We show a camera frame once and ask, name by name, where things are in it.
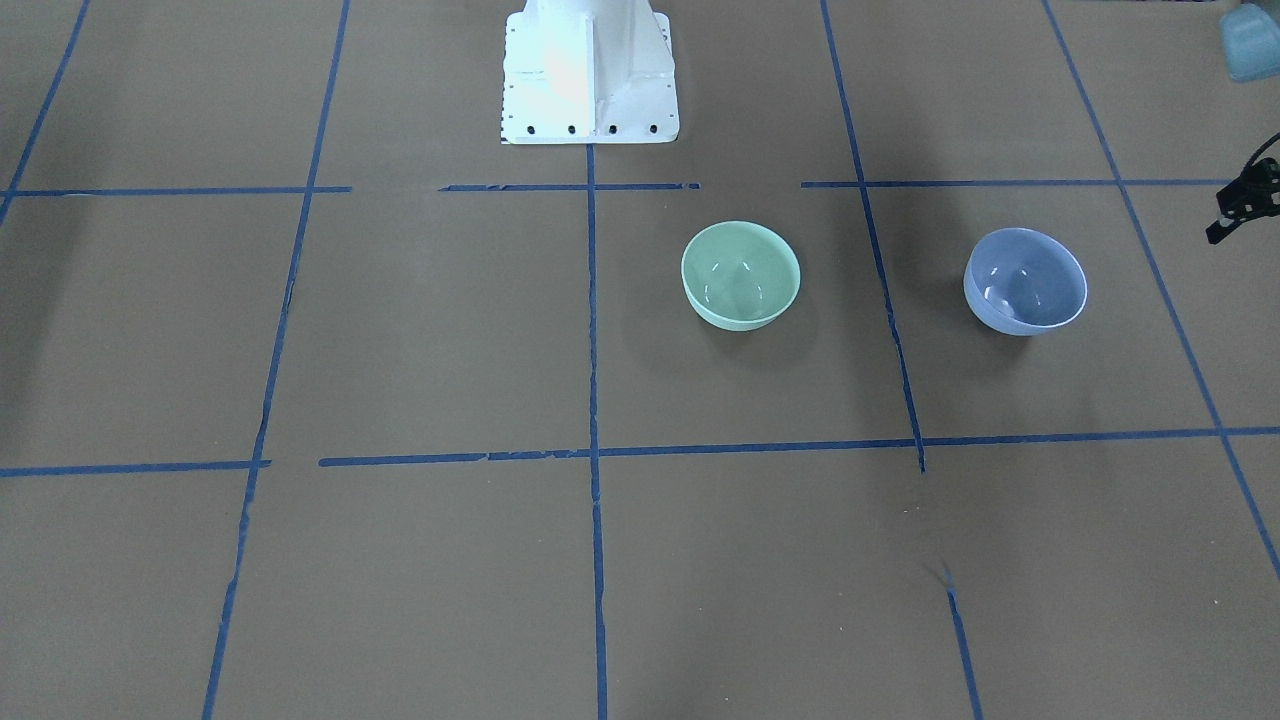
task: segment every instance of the blue object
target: blue object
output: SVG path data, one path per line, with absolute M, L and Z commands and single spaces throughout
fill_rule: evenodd
M 1245 3 L 1222 15 L 1226 72 L 1235 82 L 1280 74 L 1280 22 L 1258 5 Z
M 1052 237 L 1004 228 L 978 241 L 964 295 L 979 320 L 1005 334 L 1033 336 L 1074 320 L 1088 297 L 1080 263 Z

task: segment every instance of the grid line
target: grid line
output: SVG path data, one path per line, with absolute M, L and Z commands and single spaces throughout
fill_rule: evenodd
M 590 342 L 591 380 L 588 407 L 590 423 L 589 457 L 591 464 L 591 557 L 595 577 L 595 712 L 599 720 L 609 716 L 609 682 L 604 628 L 604 527 L 600 516 L 600 428 L 596 414 L 600 406 L 596 382 L 596 282 L 595 282 L 595 145 L 586 146 L 586 269 L 588 306 L 590 320 L 588 338 Z
M 120 465 L 50 465 L 44 468 L 0 468 L 0 478 L 59 478 L 68 475 L 132 475 L 147 473 L 195 473 L 205 470 L 247 470 L 250 460 L 214 460 L 210 462 L 132 462 Z M 270 460 L 260 460 L 266 468 Z
M 960 650 L 960 667 L 964 670 L 964 684 L 969 689 L 969 707 L 973 720 L 983 720 L 982 697 L 978 694 L 978 679 L 973 671 L 973 656 L 969 653 L 969 635 L 964 632 L 964 618 L 960 615 L 960 600 L 956 597 L 955 578 L 951 569 L 942 566 L 947 582 L 947 605 L 951 607 L 951 626 L 956 633 L 956 646 Z
M 836 73 L 836 88 L 840 90 L 840 106 L 845 113 L 845 132 L 849 135 L 849 151 L 854 156 L 854 172 L 858 174 L 858 188 L 863 200 L 863 214 L 867 217 L 867 233 L 870 236 L 872 255 L 876 259 L 876 274 L 879 275 L 881 291 L 884 293 L 884 315 L 888 331 L 897 350 L 897 366 L 902 373 L 902 398 L 906 402 L 906 415 L 911 421 L 911 437 L 915 438 L 916 460 L 920 471 L 925 471 L 924 442 L 920 437 L 920 419 L 915 414 L 915 396 L 911 392 L 911 375 L 906 370 L 906 355 L 902 352 L 902 337 L 897 332 L 897 319 L 893 314 L 893 297 L 888 290 L 888 275 L 884 273 L 884 256 L 881 254 L 879 234 L 876 232 L 876 215 L 872 213 L 872 196 L 867 190 L 867 176 L 863 173 L 863 155 L 858 150 L 858 132 L 854 129 L 854 114 L 849 109 L 849 91 L 845 88 L 845 73 L 840 67 L 840 51 L 836 49 L 836 33 L 831 27 L 831 12 L 827 0 L 822 3 L 822 22 L 827 29 L 827 46 L 831 50 L 831 67 Z
M 1080 94 L 1080 100 L 1084 102 L 1084 109 L 1088 111 L 1089 122 L 1093 123 L 1093 131 L 1098 136 L 1098 143 L 1102 146 L 1102 152 L 1106 155 L 1107 165 L 1111 168 L 1111 176 L 1115 178 L 1115 186 L 1120 190 L 1120 196 L 1124 199 L 1125 209 L 1129 211 L 1129 219 L 1133 222 L 1133 229 L 1138 233 L 1138 241 L 1142 243 L 1142 251 L 1147 256 L 1147 264 L 1151 266 L 1151 274 L 1156 281 L 1156 286 L 1160 288 L 1160 296 L 1165 302 L 1165 309 L 1169 311 L 1169 319 L 1172 322 L 1174 329 L 1178 333 L 1178 340 L 1183 346 L 1187 363 L 1192 368 L 1192 374 L 1196 375 L 1196 384 L 1199 387 L 1201 396 L 1204 400 L 1204 406 L 1208 409 L 1210 418 L 1213 420 L 1213 428 L 1217 430 L 1219 439 L 1222 443 L 1222 450 L 1226 452 L 1228 462 L 1231 465 L 1231 471 L 1235 474 L 1235 482 L 1240 488 L 1240 495 L 1244 496 L 1244 502 L 1249 509 L 1249 515 L 1252 516 L 1253 524 L 1258 530 L 1258 537 L 1262 539 L 1262 546 L 1266 550 L 1267 557 L 1271 560 L 1271 569 L 1275 571 L 1276 578 L 1280 579 L 1280 556 L 1276 555 L 1275 544 L 1271 542 L 1271 533 L 1267 530 L 1262 512 L 1258 510 L 1258 503 L 1253 498 L 1253 491 L 1249 488 L 1249 482 L 1244 477 L 1244 470 L 1240 468 L 1240 462 L 1235 456 L 1235 448 L 1231 447 L 1231 438 L 1222 425 L 1222 418 L 1217 411 L 1217 405 L 1213 402 L 1208 382 L 1206 382 L 1204 374 L 1201 372 L 1199 361 L 1196 359 L 1196 351 L 1192 348 L 1190 338 L 1188 338 L 1187 331 L 1183 328 L 1183 322 L 1178 316 L 1178 309 L 1174 306 L 1174 299 L 1169 292 L 1169 287 L 1165 284 L 1165 278 L 1160 272 L 1160 265 L 1156 263 L 1156 255 L 1151 249 L 1151 242 L 1147 240 L 1147 231 L 1143 229 L 1142 220 L 1138 218 L 1138 210 L 1134 208 L 1133 199 L 1129 196 L 1129 188 L 1126 187 L 1125 179 L 1120 174 L 1120 167 L 1116 163 L 1115 154 L 1111 151 L 1111 143 L 1107 141 L 1106 133 L 1102 132 L 1102 123 L 1098 120 L 1098 114 L 1093 108 L 1093 101 L 1089 99 L 1089 92 L 1084 87 L 1084 79 L 1080 77 L 1079 68 L 1075 65 L 1075 59 L 1071 56 L 1071 49 L 1068 46 L 1066 37 L 1062 35 L 1062 28 L 1059 26 L 1057 15 L 1053 13 L 1050 0 L 1041 0 L 1041 4 L 1044 8 L 1044 14 L 1048 17 L 1048 22 L 1053 29 L 1055 37 L 1057 38 L 1059 47 L 1062 50 L 1062 56 L 1066 60 L 1068 69 L 1071 72 L 1071 78 L 1075 81 L 1075 87 Z
M 1280 436 L 1280 425 L 1225 428 L 1228 436 L 1258 437 Z M 1217 428 L 1189 428 L 1165 430 L 1116 430 L 1092 433 L 1042 433 L 1009 436 L 952 436 L 924 437 L 925 447 L 973 447 L 984 445 L 1053 445 L 1085 442 L 1125 442 L 1157 439 L 1189 439 L 1219 437 Z M 842 450 L 883 450 L 914 447 L 915 438 L 814 441 L 814 442 L 754 442 L 726 445 L 655 445 L 600 447 L 600 457 L 650 457 L 664 455 L 731 455 L 731 454 L 769 454 L 769 452 L 818 452 Z M 559 450 L 516 450 L 494 452 L 448 452 L 420 455 L 349 455 L 321 457 L 320 468 L 367 468 L 375 465 L 430 465 L 454 462 L 511 462 L 536 460 L 570 460 L 590 457 L 591 448 Z
M 36 122 L 31 126 L 31 135 L 27 136 L 27 145 L 22 149 L 22 158 L 18 159 L 18 167 L 13 170 L 13 178 L 9 179 L 9 188 L 5 192 L 4 201 L 0 202 L 0 225 L 4 225 L 5 218 L 9 215 L 9 208 L 13 205 L 14 193 L 22 187 L 22 176 L 27 172 L 27 163 L 31 161 L 31 154 L 36 150 L 36 141 L 40 140 L 40 131 L 45 127 L 45 118 L 49 117 L 49 109 L 54 105 L 54 97 L 58 96 L 58 88 L 63 85 L 63 76 L 67 74 L 67 65 L 72 61 L 72 54 L 76 51 L 76 44 L 79 42 L 81 29 L 84 28 L 84 17 L 88 15 L 90 0 L 83 0 L 81 3 L 79 13 L 76 15 L 76 24 L 72 27 L 72 35 L 67 40 L 67 49 L 63 50 L 63 59 L 58 63 L 58 70 L 54 73 L 54 81 L 49 85 L 49 92 L 45 94 L 45 101 L 40 106 L 40 113 L 36 114 Z
M 303 186 L 229 186 L 229 187 L 86 187 L 59 190 L 5 191 L 6 197 L 169 197 L 187 195 L 337 195 L 352 192 L 349 184 Z
M 302 261 L 302 247 L 306 241 L 307 220 L 311 215 L 311 199 L 315 196 L 316 176 L 320 172 L 320 154 L 324 150 L 324 136 L 329 124 L 329 109 L 333 104 L 333 91 L 338 82 L 338 65 L 342 60 L 342 44 L 347 32 L 347 17 L 351 12 L 351 0 L 342 1 L 342 14 L 338 18 L 338 29 L 334 36 L 333 56 L 329 60 L 329 77 L 325 83 L 324 101 L 320 105 L 320 120 L 316 126 L 315 145 L 311 150 L 311 167 L 307 172 L 306 192 L 302 195 L 302 210 L 298 213 L 298 228 L 293 238 L 293 254 L 289 258 L 289 272 L 284 282 L 284 299 L 280 302 L 280 318 L 275 329 L 275 343 L 271 350 L 271 364 L 266 374 L 266 389 L 262 393 L 262 420 L 259 425 L 257 437 L 253 441 L 253 455 L 250 459 L 248 478 L 244 482 L 244 500 L 241 505 L 239 532 L 236 542 L 236 565 L 232 579 L 227 584 L 227 594 L 223 601 L 221 619 L 218 624 L 218 641 L 214 646 L 214 659 L 209 667 L 209 684 L 205 689 L 205 706 L 202 720 L 212 720 L 214 706 L 218 700 L 218 683 L 221 679 L 223 659 L 227 653 L 227 638 L 230 633 L 232 614 L 236 609 L 236 591 L 239 587 L 241 569 L 244 562 L 244 543 L 248 538 L 250 506 L 253 503 L 253 495 L 257 491 L 259 471 L 262 468 L 262 451 L 266 445 L 266 432 L 271 421 L 271 402 L 275 397 L 275 383 L 280 372 L 280 357 L 284 352 L 284 338 L 289 324 L 289 306 L 293 301 L 293 287 L 298 278 L 298 266 Z
M 1125 184 L 1137 186 L 1193 186 L 1222 187 L 1231 182 L 1226 178 L 1143 178 L 1126 179 Z M 1042 178 L 1042 179 L 915 179 L 915 181 L 804 181 L 803 190 L 841 190 L 841 188 L 902 188 L 902 187 L 1111 187 L 1116 183 L 1108 178 Z
M 621 183 L 531 183 L 531 184 L 447 184 L 438 192 L 616 192 L 637 190 L 701 190 L 690 182 L 621 182 Z

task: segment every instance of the light blue container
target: light blue container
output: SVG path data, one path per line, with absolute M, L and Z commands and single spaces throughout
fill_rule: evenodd
M 1004 228 L 978 241 L 964 296 L 979 320 L 1005 334 L 1033 336 L 1070 323 L 1088 299 L 1084 269 L 1052 237 Z
M 704 320 L 726 331 L 772 323 L 800 292 L 800 263 L 778 233 L 745 220 L 703 229 L 680 260 L 685 297 Z
M 1222 15 L 1226 72 L 1235 82 L 1280 74 L 1280 1 L 1244 3 Z

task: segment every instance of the brown floor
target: brown floor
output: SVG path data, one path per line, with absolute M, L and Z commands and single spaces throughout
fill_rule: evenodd
M 0 0 L 0 717 L 1274 716 L 1234 3 L 755 5 L 658 1 L 681 138 L 586 150 L 498 142 L 518 0 Z M 965 307 L 1006 225 L 1078 322 Z

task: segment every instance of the bowl rim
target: bowl rim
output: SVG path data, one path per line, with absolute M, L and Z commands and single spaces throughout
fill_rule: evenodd
M 1052 329 L 1056 329 L 1056 328 L 1061 328 L 1062 325 L 1070 324 L 1073 320 L 1075 320 L 1076 318 L 1079 318 L 1080 313 L 1084 313 L 1084 306 L 1089 304 L 1089 277 L 1084 273 L 1084 266 L 1080 265 L 1080 260 L 1075 256 L 1075 252 L 1071 252 L 1071 249 L 1069 249 L 1068 246 L 1062 245 L 1053 236 L 1051 236 L 1048 233 L 1044 233 L 1044 232 L 1041 232 L 1041 231 L 1034 229 L 1034 228 L 1024 228 L 1024 227 L 997 228 L 997 229 L 993 229 L 993 231 L 988 232 L 987 234 L 982 236 L 982 238 L 978 240 L 977 243 L 974 243 L 973 251 L 969 252 L 969 261 L 965 263 L 965 269 L 964 269 L 964 279 L 965 279 L 965 282 L 966 283 L 973 282 L 974 284 L 977 284 L 977 281 L 973 279 L 973 256 L 978 252 L 978 246 L 980 246 L 983 242 L 986 242 L 992 236 L 996 236 L 996 234 L 1000 234 L 1000 233 L 1009 233 L 1009 232 L 1029 233 L 1029 234 L 1037 237 L 1041 241 L 1046 241 L 1047 240 L 1050 245 L 1056 246 L 1059 250 L 1061 250 L 1066 255 L 1066 258 L 1070 259 L 1070 264 L 1068 265 L 1068 270 L 1069 272 L 1074 270 L 1079 275 L 1079 278 L 1080 278 L 1080 286 L 1083 287 L 1083 292 L 1080 293 L 1080 304 L 1079 304 L 1079 306 L 1076 306 L 1075 311 L 1071 313 L 1071 316 L 1069 316 L 1068 319 L 1061 320 L 1059 323 L 1050 323 L 1050 324 L 1028 323 L 1025 320 L 1019 320 L 1018 318 L 1011 318 L 1009 315 L 1005 315 L 1002 313 L 996 311 L 997 315 L 1000 315 L 1000 318 L 1002 320 L 1012 323 L 1014 327 L 1028 328 L 1028 329 L 1037 329 L 1037 331 L 1052 331 Z M 992 310 L 996 310 L 996 305 L 992 301 L 989 301 L 986 297 L 983 297 L 980 292 L 978 293 L 978 297 L 982 299 L 982 302 L 987 307 L 991 307 Z
M 782 307 L 780 307 L 776 313 L 772 313 L 772 314 L 765 315 L 763 318 L 754 318 L 754 319 L 750 319 L 750 320 L 742 320 L 742 319 L 739 319 L 739 318 L 730 318 L 727 315 L 721 315 L 719 313 L 717 313 L 717 311 L 712 310 L 710 307 L 708 307 L 705 302 L 701 302 L 700 300 L 698 300 L 698 296 L 694 295 L 692 291 L 689 290 L 689 275 L 685 273 L 685 260 L 689 258 L 689 251 L 694 247 L 694 243 L 696 243 L 698 240 L 701 238 L 703 236 L 705 236 L 708 232 L 710 232 L 713 229 L 717 229 L 717 228 L 726 227 L 726 225 L 745 227 L 745 228 L 751 228 L 751 229 L 756 229 L 756 231 L 763 231 L 763 234 L 769 241 L 772 241 L 777 247 L 780 247 L 783 251 L 783 256 L 786 258 L 787 264 L 795 270 L 796 282 L 795 282 L 795 287 L 791 290 L 791 297 L 788 297 L 787 301 L 782 304 Z M 689 240 L 687 245 L 685 245 L 685 251 L 680 255 L 680 284 L 682 284 L 685 287 L 685 297 L 689 299 L 689 301 L 694 305 L 694 307 L 696 310 L 699 310 L 700 314 L 701 313 L 707 313 L 708 315 L 712 315 L 712 316 L 714 316 L 714 318 L 717 318 L 719 320 L 723 320 L 726 323 L 735 324 L 735 325 L 756 325 L 756 327 L 763 327 L 763 325 L 773 322 L 774 319 L 778 318 L 778 315 L 786 313 L 787 309 L 791 307 L 791 305 L 796 301 L 796 297 L 800 296 L 800 283 L 801 282 L 803 282 L 803 278 L 801 278 L 801 273 L 800 273 L 800 260 L 796 258 L 796 252 L 795 252 L 795 250 L 792 250 L 791 245 L 787 243 L 787 241 L 783 240 L 783 237 L 781 234 L 778 234 L 777 232 L 774 232 L 771 228 L 767 228 L 767 227 L 764 227 L 764 225 L 762 225 L 759 223 L 753 223 L 751 220 L 721 220 L 718 223 L 713 223 L 710 225 L 707 225 L 705 228 L 703 228 L 703 229 L 698 231 L 696 233 L 694 233 L 694 237 Z

